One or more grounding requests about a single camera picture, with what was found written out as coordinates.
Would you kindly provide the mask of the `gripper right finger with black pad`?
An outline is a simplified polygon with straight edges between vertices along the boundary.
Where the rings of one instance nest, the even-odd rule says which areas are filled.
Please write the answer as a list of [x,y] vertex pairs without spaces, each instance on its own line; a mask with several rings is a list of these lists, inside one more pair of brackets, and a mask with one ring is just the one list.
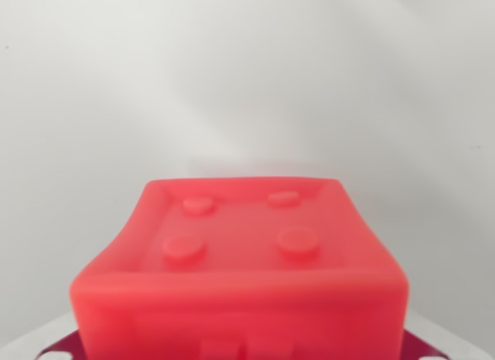
[[401,359],[460,359],[452,345],[452,335],[443,327],[408,323]]

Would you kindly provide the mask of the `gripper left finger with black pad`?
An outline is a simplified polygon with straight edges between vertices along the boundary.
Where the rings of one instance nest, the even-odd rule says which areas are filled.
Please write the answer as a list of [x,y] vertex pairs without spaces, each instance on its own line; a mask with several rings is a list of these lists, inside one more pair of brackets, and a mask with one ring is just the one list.
[[11,359],[85,359],[76,321],[58,317],[11,343]]

